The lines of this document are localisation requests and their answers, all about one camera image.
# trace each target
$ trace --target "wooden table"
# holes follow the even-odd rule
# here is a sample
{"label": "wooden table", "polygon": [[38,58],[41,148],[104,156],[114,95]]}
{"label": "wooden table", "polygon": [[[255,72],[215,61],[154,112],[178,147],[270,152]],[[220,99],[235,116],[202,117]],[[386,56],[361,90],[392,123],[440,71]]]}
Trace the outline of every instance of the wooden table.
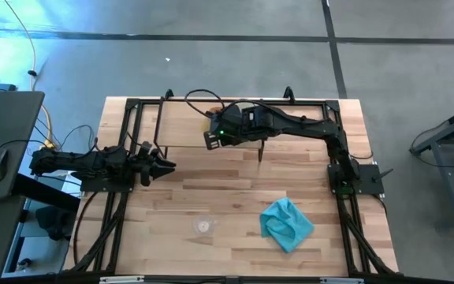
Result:
{"label": "wooden table", "polygon": [[[106,99],[98,131],[100,146],[117,144],[126,99]],[[350,152],[368,156],[370,146],[360,101],[339,102]],[[179,104],[173,105],[181,110],[174,115],[191,114],[189,106]],[[282,109],[292,115],[321,118],[320,112],[311,106]],[[158,106],[144,107],[139,142],[153,140],[157,110]],[[200,123],[204,118],[197,114],[184,119]],[[195,134],[189,137],[183,133],[197,133],[196,128],[168,127],[182,135],[183,145],[195,143],[190,142],[197,139]],[[162,125],[159,137],[165,128]],[[136,181],[135,191],[129,196],[117,274],[347,275],[337,204],[326,176],[329,159],[323,141],[286,135],[275,137],[266,142],[261,163],[257,161],[256,148],[208,151],[179,148],[178,144],[168,146],[174,146],[169,148],[168,159],[177,163],[176,172],[153,181],[147,188]],[[315,224],[314,231],[292,253],[284,253],[272,238],[260,236],[260,213],[285,196]],[[358,196],[358,199],[367,240],[396,271],[383,207],[372,196]],[[87,209],[79,231],[80,257],[99,235],[105,201],[106,194],[100,193]],[[194,221],[203,216],[214,220],[211,234],[198,234],[193,227]],[[109,258],[110,239],[107,244],[104,267]],[[353,247],[355,263],[360,269],[355,242]],[[64,269],[72,265],[70,249]]]}

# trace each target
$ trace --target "black desk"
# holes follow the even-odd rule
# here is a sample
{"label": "black desk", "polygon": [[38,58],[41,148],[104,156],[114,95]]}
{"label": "black desk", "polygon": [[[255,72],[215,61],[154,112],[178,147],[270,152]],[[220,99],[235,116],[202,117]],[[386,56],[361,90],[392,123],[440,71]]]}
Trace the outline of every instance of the black desk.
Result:
{"label": "black desk", "polygon": [[[42,92],[0,92],[0,145],[10,140],[29,140],[39,113]],[[0,277],[25,197],[69,211],[76,211],[80,200],[18,173],[27,143],[4,146],[9,151],[8,172],[0,181]]]}

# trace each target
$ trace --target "concrete floor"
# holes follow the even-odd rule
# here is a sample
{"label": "concrete floor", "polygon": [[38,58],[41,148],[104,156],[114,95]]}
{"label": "concrete floor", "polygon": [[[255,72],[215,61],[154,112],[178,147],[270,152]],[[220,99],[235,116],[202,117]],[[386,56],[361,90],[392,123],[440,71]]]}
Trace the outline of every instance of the concrete floor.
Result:
{"label": "concrete floor", "polygon": [[[454,38],[453,0],[329,0],[337,36]],[[30,30],[123,34],[326,36],[319,0],[13,1]],[[0,0],[0,28],[20,29]],[[108,95],[338,98],[328,43],[37,39],[37,90],[54,132],[99,125]],[[454,280],[454,216],[435,168],[407,152],[415,135],[454,114],[454,45],[338,44],[348,98],[360,99],[382,169],[400,271]],[[26,39],[0,39],[0,82],[28,89]],[[67,149],[85,151],[88,132]]]}

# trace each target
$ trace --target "yellow cable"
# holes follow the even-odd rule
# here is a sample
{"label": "yellow cable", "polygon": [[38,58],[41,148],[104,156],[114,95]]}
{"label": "yellow cable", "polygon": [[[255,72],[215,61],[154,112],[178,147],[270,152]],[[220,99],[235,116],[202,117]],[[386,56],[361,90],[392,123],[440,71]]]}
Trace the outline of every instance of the yellow cable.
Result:
{"label": "yellow cable", "polygon": [[[36,50],[35,50],[35,45],[32,43],[31,35],[29,35],[28,30],[24,26],[24,23],[22,23],[22,21],[18,17],[17,13],[15,13],[15,10],[12,8],[12,6],[8,3],[7,0],[4,0],[4,1],[5,1],[6,5],[9,7],[9,9],[12,10],[13,15],[15,15],[15,18],[19,21],[19,23],[22,26],[22,28],[24,29],[25,33],[28,35],[29,43],[31,43],[31,47],[32,47],[32,71],[35,72],[35,69],[36,69]],[[29,84],[30,84],[29,88],[31,89],[31,91],[34,91],[35,90],[34,77],[32,75],[29,75],[29,76],[30,76],[30,78],[29,78]],[[52,121],[50,120],[50,115],[48,114],[48,110],[46,109],[46,107],[43,104],[41,105],[41,109],[43,110],[43,113],[45,113],[45,117],[47,117],[47,127],[48,127],[47,138],[45,139],[44,143],[47,146],[47,148],[56,148],[54,142],[52,141]]]}

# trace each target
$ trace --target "blue cloth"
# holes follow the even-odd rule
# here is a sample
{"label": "blue cloth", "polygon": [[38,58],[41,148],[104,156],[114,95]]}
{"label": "blue cloth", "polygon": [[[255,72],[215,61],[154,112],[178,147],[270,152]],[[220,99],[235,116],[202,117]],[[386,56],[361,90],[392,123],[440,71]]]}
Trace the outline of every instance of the blue cloth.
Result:
{"label": "blue cloth", "polygon": [[262,236],[272,236],[285,252],[291,252],[314,226],[288,197],[271,204],[260,215]]}

